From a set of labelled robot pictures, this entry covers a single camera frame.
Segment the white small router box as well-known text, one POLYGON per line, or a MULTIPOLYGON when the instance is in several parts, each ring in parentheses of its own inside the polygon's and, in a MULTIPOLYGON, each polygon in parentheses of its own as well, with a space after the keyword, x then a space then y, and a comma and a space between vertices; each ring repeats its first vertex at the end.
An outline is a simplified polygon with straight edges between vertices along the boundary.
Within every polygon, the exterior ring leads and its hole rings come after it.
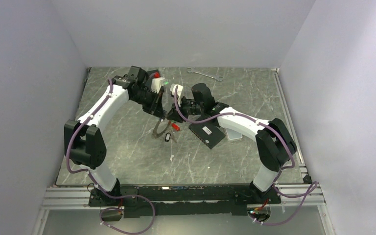
POLYGON ((225 128, 228 141, 237 141, 243 138, 243 135, 232 129, 225 128))

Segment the black key tag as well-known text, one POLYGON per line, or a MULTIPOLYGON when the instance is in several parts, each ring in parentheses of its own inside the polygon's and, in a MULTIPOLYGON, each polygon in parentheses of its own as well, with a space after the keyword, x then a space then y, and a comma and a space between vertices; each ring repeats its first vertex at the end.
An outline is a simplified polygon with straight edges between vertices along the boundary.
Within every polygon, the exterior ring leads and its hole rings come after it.
POLYGON ((165 134, 164 141, 169 142, 170 140, 171 140, 171 133, 168 132, 168 133, 165 134))

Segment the red key tag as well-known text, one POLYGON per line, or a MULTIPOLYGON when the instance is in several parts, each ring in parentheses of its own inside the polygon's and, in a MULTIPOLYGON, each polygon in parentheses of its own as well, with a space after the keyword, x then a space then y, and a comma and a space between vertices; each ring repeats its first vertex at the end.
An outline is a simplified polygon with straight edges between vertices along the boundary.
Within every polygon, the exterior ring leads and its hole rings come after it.
POLYGON ((180 131, 180 127, 179 127, 177 124, 172 123, 171 126, 172 126, 172 128, 173 128, 175 131, 177 131, 177 132, 180 131))

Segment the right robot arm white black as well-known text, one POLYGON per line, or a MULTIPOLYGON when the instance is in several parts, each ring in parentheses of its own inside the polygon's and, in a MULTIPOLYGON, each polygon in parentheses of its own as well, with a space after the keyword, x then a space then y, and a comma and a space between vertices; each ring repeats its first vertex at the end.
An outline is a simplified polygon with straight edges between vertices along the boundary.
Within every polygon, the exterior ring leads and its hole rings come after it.
POLYGON ((298 148, 285 123, 279 118, 264 120, 252 117, 216 102, 204 83, 191 88, 193 99, 182 96, 182 85, 172 84, 170 91, 174 103, 167 118, 188 122, 189 130, 209 149, 225 137, 233 138, 235 135, 256 143, 262 165, 250 183, 250 196, 256 203, 264 202, 281 172, 295 165, 293 156, 298 148))

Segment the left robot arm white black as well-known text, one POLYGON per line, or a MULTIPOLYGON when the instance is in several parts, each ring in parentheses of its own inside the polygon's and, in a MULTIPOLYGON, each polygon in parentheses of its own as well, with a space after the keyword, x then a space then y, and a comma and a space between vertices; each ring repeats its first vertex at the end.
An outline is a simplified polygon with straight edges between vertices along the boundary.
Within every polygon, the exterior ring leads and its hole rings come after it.
POLYGON ((120 182, 104 163, 107 147, 103 131, 115 113, 128 101, 142 106, 144 112, 164 119, 162 97, 165 79, 159 70, 146 71, 131 66, 124 76, 109 78, 101 98, 78 120, 64 125, 66 168, 70 174, 87 173, 102 192, 106 204, 116 205, 121 199, 120 182))

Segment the black network switch with label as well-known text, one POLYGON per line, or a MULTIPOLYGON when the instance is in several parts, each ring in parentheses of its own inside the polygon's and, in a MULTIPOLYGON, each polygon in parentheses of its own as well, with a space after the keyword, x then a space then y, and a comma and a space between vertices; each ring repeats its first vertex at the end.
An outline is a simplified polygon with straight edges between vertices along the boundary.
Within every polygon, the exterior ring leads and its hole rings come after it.
POLYGON ((218 127, 209 123, 190 124, 188 128, 209 149, 213 149, 226 136, 218 127))

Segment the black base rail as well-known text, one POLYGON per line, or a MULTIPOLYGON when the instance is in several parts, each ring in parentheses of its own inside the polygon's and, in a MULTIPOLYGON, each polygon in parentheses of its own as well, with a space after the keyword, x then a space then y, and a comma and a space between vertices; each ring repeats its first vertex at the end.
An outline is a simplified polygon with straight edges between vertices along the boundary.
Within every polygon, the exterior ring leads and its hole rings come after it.
POLYGON ((89 206, 121 207, 124 218, 151 215, 231 214, 243 216, 247 209, 263 204, 280 204, 274 189, 259 192, 251 184, 208 184, 172 186, 121 186, 113 198, 99 189, 90 191, 89 206))

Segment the silver wrench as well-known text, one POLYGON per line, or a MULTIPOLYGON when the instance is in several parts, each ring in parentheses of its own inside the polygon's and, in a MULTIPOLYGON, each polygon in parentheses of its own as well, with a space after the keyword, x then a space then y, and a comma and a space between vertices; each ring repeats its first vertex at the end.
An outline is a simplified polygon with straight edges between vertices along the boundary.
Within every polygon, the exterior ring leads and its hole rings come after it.
POLYGON ((205 76, 205 77, 208 77, 208 78, 212 78, 216 81, 223 81, 223 76, 221 75, 217 75, 217 74, 208 74, 208 73, 205 73, 205 72, 201 72, 201 71, 198 71, 198 70, 195 70, 193 68, 190 68, 188 67, 187 68, 187 72, 188 73, 195 73, 195 74, 199 74, 201 76, 205 76))

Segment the aluminium frame profile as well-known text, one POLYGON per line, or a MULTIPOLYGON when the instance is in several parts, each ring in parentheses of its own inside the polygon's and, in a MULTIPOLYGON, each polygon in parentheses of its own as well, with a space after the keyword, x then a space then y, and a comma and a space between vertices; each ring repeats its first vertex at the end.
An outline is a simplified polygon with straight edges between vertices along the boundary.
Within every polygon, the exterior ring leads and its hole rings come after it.
POLYGON ((98 196, 93 187, 61 187, 48 188, 42 202, 42 209, 96 209, 122 205, 135 207, 144 200, 140 195, 153 203, 216 203, 228 201, 236 205, 261 206, 264 202, 272 205, 323 206, 326 204, 320 187, 303 196, 308 185, 279 185, 279 191, 271 191, 265 196, 253 196, 248 184, 234 185, 200 185, 200 186, 122 186, 123 200, 111 199, 105 195, 98 196))

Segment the plain black box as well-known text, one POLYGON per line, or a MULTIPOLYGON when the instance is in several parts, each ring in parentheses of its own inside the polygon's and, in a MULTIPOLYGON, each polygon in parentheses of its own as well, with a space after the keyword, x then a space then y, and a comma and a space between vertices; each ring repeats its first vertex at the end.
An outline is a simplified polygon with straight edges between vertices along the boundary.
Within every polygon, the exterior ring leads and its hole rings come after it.
POLYGON ((146 72, 146 74, 147 74, 147 79, 156 79, 156 78, 161 77, 159 70, 149 70, 146 72))

